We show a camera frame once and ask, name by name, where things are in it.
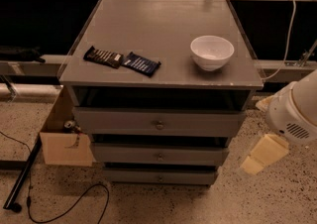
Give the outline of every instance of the black panel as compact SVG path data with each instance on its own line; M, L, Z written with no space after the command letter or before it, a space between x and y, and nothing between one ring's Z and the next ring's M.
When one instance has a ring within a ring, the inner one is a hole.
M0 0L0 46L66 55L98 0Z
M232 0L230 3L258 59L282 60L292 14L292 2ZM288 60L298 60L317 39L317 3L296 2L296 5Z

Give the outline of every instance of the white cable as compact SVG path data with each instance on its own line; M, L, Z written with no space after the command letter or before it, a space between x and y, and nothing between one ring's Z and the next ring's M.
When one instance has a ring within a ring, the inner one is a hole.
M290 19L290 23L289 23L289 28L288 28L288 34L287 34L287 41L286 41L286 49L285 49L285 55L284 55L284 59L282 61L282 63L280 64L279 68L276 70L275 73L273 73L272 75L268 76L268 77L262 77L261 79L262 80L267 80L269 78L272 78L274 76L276 76L279 71L281 70L281 68L284 66L285 64L285 61L286 61L286 58L287 58L287 55L288 55L288 47L289 47L289 38L290 38L290 32L291 32L291 29L292 29L292 26L293 26L293 21L294 21L294 17L295 17L295 13L296 13L296 2L295 0L292 0L293 1L293 13L292 13L292 16L291 16L291 19Z

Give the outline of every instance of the gray tabletop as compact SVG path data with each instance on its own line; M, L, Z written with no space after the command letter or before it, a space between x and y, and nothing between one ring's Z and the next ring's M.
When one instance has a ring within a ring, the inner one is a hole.
M192 58L190 43L220 36L235 53L221 69L204 71ZM95 49L129 52L160 61L147 77L121 66L83 60ZM226 0L102 0L60 82L64 85L260 89L263 83Z

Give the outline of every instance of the power cord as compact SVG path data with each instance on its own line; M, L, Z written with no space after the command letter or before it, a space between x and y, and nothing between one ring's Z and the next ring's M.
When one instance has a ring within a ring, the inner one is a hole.
M284 66L284 64L286 62L286 58L287 58L287 55L288 55L290 33L291 33L291 29L292 29L292 26L293 26L293 21L294 21L294 17L295 17L295 13L296 13L296 2L295 2L295 0L292 0L292 2L293 2L293 12L292 12L292 16L291 16L290 23L289 23L289 28L288 28L284 59L283 59L282 63L280 64L279 68L276 70L276 72L274 72L272 75L270 75L268 77L262 77L261 78L262 80L267 80L267 79L270 79L270 78L276 76L279 73L279 71L282 69L282 67Z
M10 136L4 134L4 133L1 132L1 131L0 131L0 134L3 135L3 136L6 137L6 138L12 140L12 141L15 141L15 142L17 142L17 143L20 143L20 144L26 146L26 147L28 148L29 152L31 153L31 149L30 149L30 147L29 147L26 143L24 143L24 142L22 142L22 141L19 141L19 140L16 140L16 139L14 139L14 138L12 138L12 137L10 137ZM102 210L102 213L101 213L101 215L100 215L100 218L99 218L99 220L98 220L98 222L97 222L98 224L100 223L100 221L102 220L102 218L103 218L103 216L104 216L104 214L105 214L105 212L106 212L106 209L107 209L107 206L108 206L108 203L109 203L109 197L110 197L109 189L108 189L104 184L102 184L102 183L96 183L96 184L93 184L93 185L91 185L90 187L88 187L88 188L81 194L81 196L73 203L73 205L72 205L68 210L66 210L65 212L61 213L60 215L57 215L57 217L54 217L54 218L52 218L52 219L50 219L50 220L44 220L44 221L35 220L35 219L33 218L32 214L31 214L31 203L32 203L32 200L31 200L31 188L32 188L31 170L29 171L29 173L30 173L30 174L29 174L30 184L29 184L29 189L28 189L27 207L28 207L28 215L29 215L29 218L30 218L34 223L50 223L50 222L55 221L56 219L59 219L59 218L63 217L64 215L66 215L68 212L70 212L70 211L77 205L77 203L81 200L81 198L82 198L85 194L87 194L87 193L89 192L89 190L91 190L92 188L97 187L97 186L103 187L103 188L105 189L105 191L107 192L107 200L106 200L105 206L104 206L104 208L103 208L103 210Z

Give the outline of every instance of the drawer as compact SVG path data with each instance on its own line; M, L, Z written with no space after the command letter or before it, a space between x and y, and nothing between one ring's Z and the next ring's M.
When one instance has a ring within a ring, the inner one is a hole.
M228 149L93 143L97 162L221 166Z
M97 109L76 107L75 120L88 134L235 137L245 112Z
M217 178L217 171L210 169L124 168L116 164L106 165L106 179L114 182L164 183L211 185Z

